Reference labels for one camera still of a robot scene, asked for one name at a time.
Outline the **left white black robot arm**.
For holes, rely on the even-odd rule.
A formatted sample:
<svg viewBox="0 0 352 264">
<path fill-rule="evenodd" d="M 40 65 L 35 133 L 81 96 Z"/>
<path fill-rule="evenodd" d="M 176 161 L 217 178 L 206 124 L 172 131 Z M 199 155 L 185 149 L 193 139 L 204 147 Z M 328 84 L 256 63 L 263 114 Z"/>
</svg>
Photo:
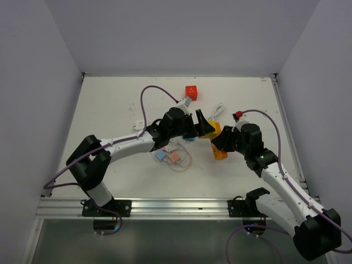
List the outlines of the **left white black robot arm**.
<svg viewBox="0 0 352 264">
<path fill-rule="evenodd" d="M 95 203 L 99 214 L 108 216 L 114 211 L 113 195 L 103 182 L 111 163 L 138 153 L 159 150 L 173 138 L 182 136 L 189 139 L 215 132 L 201 110 L 195 113 L 197 123 L 194 123 L 191 113 L 173 107 L 140 133 L 106 140 L 94 135 L 83 139 L 66 165 L 83 192 Z"/>
</svg>

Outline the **red cube socket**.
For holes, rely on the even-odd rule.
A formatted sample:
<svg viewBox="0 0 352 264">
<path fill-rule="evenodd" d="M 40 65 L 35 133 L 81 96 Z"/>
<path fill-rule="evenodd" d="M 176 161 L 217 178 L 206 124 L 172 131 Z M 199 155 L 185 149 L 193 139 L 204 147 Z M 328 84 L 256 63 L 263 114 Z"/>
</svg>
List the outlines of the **red cube socket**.
<svg viewBox="0 0 352 264">
<path fill-rule="evenodd" d="M 192 101 L 196 101 L 198 97 L 198 89 L 196 85 L 188 85 L 185 87 L 185 95 L 190 97 Z"/>
</svg>

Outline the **blue usb charger plug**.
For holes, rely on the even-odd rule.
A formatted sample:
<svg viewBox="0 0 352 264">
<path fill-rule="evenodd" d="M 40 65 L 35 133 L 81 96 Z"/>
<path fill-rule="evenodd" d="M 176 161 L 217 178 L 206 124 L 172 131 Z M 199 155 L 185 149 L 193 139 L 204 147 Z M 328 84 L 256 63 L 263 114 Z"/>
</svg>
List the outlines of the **blue usb charger plug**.
<svg viewBox="0 0 352 264">
<path fill-rule="evenodd" d="M 163 162 L 167 157 L 167 153 L 163 150 L 157 150 L 154 152 L 154 158 L 158 161 L 158 162 Z"/>
</svg>

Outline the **yellow cube socket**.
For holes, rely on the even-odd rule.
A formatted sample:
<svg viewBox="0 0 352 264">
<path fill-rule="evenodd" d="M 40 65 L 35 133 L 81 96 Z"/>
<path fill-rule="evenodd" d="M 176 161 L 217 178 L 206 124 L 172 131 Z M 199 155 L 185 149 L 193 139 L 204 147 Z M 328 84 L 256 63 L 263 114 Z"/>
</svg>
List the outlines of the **yellow cube socket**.
<svg viewBox="0 0 352 264">
<path fill-rule="evenodd" d="M 221 129 L 219 122 L 216 122 L 214 120 L 208 120 L 208 123 L 213 127 L 213 131 L 210 133 L 207 133 L 203 136 L 198 136 L 198 138 L 200 138 L 200 139 L 213 139 L 221 133 L 222 129 Z"/>
</svg>

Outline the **pink usb charger plug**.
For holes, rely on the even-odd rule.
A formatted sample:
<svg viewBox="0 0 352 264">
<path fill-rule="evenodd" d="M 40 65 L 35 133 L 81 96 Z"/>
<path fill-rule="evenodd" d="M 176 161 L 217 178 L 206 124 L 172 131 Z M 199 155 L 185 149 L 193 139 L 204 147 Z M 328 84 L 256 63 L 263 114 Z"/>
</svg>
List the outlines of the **pink usb charger plug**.
<svg viewBox="0 0 352 264">
<path fill-rule="evenodd" d="M 177 152 L 172 152 L 168 155 L 168 161 L 170 164 L 177 164 L 181 161 L 181 157 Z"/>
</svg>

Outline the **pink blue white adapter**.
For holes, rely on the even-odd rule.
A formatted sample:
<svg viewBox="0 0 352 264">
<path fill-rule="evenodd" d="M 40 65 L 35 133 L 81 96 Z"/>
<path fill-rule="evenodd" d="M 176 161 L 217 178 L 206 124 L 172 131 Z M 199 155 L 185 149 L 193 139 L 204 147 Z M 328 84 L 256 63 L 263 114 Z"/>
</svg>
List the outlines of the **pink blue white adapter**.
<svg viewBox="0 0 352 264">
<path fill-rule="evenodd" d="M 134 125 L 133 129 L 135 131 L 140 131 L 140 130 L 144 129 L 145 125 L 146 125 L 146 123 L 143 119 L 138 119 L 135 121 L 135 125 Z"/>
</svg>

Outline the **grey plug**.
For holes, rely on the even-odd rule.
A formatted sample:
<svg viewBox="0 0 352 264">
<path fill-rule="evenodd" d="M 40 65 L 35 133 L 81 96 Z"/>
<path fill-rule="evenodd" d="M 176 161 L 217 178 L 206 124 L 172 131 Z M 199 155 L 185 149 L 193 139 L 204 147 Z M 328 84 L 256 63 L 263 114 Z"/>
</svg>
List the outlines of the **grey plug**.
<svg viewBox="0 0 352 264">
<path fill-rule="evenodd" d="M 174 151 L 178 148 L 178 142 L 175 139 L 171 139 L 169 143 L 164 147 L 166 152 Z"/>
</svg>

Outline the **bright blue plug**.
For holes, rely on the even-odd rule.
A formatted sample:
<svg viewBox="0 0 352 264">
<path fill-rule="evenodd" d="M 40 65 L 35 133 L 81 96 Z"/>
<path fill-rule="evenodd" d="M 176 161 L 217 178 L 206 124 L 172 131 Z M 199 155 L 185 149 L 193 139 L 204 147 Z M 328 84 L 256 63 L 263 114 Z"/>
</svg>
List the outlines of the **bright blue plug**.
<svg viewBox="0 0 352 264">
<path fill-rule="evenodd" d="M 196 137 L 186 137 L 186 136 L 183 136 L 182 137 L 183 140 L 185 140 L 186 142 L 194 142 Z"/>
</svg>

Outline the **orange power strip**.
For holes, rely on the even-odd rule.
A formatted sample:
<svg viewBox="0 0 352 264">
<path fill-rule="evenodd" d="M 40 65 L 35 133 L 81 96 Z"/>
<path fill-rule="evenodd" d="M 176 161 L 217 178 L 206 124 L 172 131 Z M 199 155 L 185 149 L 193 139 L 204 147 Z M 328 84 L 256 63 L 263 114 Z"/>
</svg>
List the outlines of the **orange power strip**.
<svg viewBox="0 0 352 264">
<path fill-rule="evenodd" d="M 211 144 L 213 156 L 216 161 L 224 160 L 228 157 L 225 151 L 219 150 L 214 144 Z"/>
</svg>

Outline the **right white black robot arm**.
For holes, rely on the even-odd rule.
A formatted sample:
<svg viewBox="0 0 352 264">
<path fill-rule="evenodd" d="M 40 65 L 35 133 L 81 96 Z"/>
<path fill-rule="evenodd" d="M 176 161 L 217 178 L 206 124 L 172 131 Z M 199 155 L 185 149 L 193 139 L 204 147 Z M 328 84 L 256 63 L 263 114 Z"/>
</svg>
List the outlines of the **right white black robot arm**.
<svg viewBox="0 0 352 264">
<path fill-rule="evenodd" d="M 249 215 L 261 213 L 274 220 L 308 261 L 341 246 L 340 215 L 334 209 L 325 209 L 284 172 L 278 157 L 265 148 L 258 125 L 225 126 L 211 141 L 218 150 L 242 154 L 248 168 L 279 195 L 275 199 L 264 190 L 259 197 L 248 196 L 245 209 Z"/>
</svg>

